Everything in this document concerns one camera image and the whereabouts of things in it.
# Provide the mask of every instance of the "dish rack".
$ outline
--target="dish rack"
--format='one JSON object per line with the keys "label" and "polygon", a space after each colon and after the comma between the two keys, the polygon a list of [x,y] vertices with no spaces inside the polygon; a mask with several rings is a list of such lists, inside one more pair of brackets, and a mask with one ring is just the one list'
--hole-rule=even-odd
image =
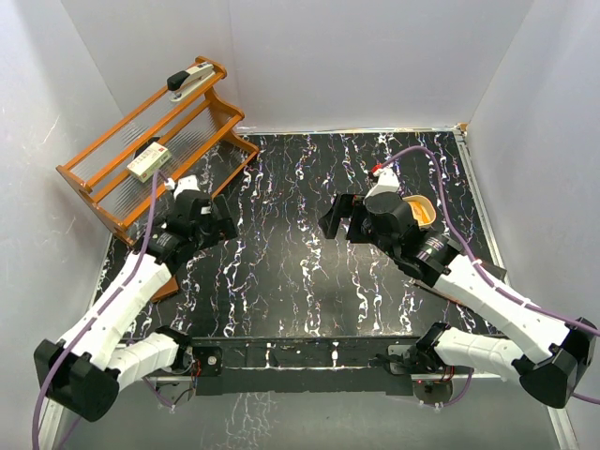
{"label": "dish rack", "polygon": [[[256,145],[233,131],[244,118],[242,110],[215,92],[215,84],[227,76],[227,71],[201,56],[190,67],[202,63],[212,65],[213,71],[200,87],[173,100],[173,92],[165,85],[74,159],[56,167],[102,223],[130,246],[135,242],[132,225],[147,215],[152,183],[136,179],[127,165],[150,143],[158,142],[171,152],[171,158],[160,169],[175,181],[193,172],[209,152],[229,152],[226,174],[221,173],[220,179],[206,187],[213,197],[259,153]],[[225,143],[237,150],[224,150]],[[211,171],[206,164],[204,170]],[[161,184],[157,197],[165,190]]]}

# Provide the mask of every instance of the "white wall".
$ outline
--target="white wall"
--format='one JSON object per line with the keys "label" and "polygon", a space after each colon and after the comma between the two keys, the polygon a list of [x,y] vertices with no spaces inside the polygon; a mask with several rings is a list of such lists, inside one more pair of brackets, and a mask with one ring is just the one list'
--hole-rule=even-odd
{"label": "white wall", "polygon": [[231,0],[244,127],[469,121],[529,10],[504,0]]}
{"label": "white wall", "polygon": [[239,104],[224,0],[62,0],[123,114],[198,55],[223,64],[219,93]]}
{"label": "white wall", "polygon": [[0,0],[0,441],[31,448],[33,352],[74,324],[108,231],[54,170],[120,112],[59,0]]}
{"label": "white wall", "polygon": [[530,0],[63,0],[127,113],[197,54],[242,129],[469,121]]}
{"label": "white wall", "polygon": [[558,450],[542,405],[498,379],[476,379],[440,414],[383,392],[195,397],[174,413],[157,405],[134,383],[102,419],[82,421],[67,449]]}
{"label": "white wall", "polygon": [[[514,285],[600,326],[600,4],[537,0],[469,127],[477,178]],[[600,398],[600,362],[578,391]],[[600,408],[572,399],[582,449]]]}

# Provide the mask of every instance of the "white backdrop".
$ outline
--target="white backdrop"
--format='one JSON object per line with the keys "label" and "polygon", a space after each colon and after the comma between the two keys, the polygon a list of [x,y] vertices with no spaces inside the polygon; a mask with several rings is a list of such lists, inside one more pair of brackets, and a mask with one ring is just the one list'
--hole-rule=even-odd
{"label": "white backdrop", "polygon": [[123,113],[197,54],[251,131],[469,121],[530,0],[63,0]]}
{"label": "white backdrop", "polygon": [[[514,285],[600,326],[600,4],[537,0],[469,126],[475,172]],[[600,398],[595,362],[579,393]],[[582,450],[600,407],[567,405]]]}
{"label": "white backdrop", "polygon": [[121,118],[59,0],[0,1],[0,446],[31,448],[34,349],[79,320],[109,232],[54,167]]}

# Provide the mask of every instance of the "wooden rack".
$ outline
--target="wooden rack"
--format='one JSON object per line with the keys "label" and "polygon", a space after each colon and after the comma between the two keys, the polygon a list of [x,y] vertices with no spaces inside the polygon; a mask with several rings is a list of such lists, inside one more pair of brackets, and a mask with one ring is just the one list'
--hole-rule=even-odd
{"label": "wooden rack", "polygon": [[[236,160],[239,165],[211,192],[213,197],[258,155],[256,145],[233,131],[244,118],[242,110],[215,92],[215,84],[227,76],[227,71],[200,56],[195,64],[204,62],[214,66],[215,74],[179,103],[169,101],[171,93],[164,86],[74,159],[56,167],[102,223],[129,245],[134,243],[129,227],[150,205],[151,183],[131,176],[127,164],[151,140],[157,139],[171,151],[172,158],[161,170],[175,181],[220,141],[241,149],[240,160]],[[157,196],[164,191],[161,185]]]}

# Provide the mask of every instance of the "label on box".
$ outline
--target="label on box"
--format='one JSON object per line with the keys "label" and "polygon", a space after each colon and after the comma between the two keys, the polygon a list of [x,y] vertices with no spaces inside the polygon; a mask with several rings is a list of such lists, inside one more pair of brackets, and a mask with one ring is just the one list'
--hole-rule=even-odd
{"label": "label on box", "polygon": [[146,182],[169,159],[171,159],[169,149],[158,142],[153,142],[127,165],[127,170],[138,180]]}

